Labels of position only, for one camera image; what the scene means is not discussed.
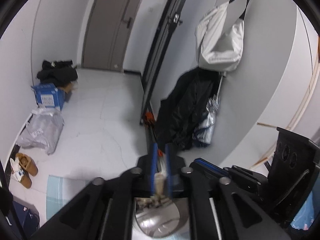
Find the white shoulder bag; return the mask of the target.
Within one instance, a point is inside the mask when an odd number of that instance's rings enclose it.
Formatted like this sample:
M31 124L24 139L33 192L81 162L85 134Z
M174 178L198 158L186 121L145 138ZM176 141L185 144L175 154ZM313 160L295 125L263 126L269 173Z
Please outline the white shoulder bag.
M225 28L227 9L235 1L214 7L197 25L196 61L200 68L225 73L236 70L239 65L244 51L246 8L230 27Z

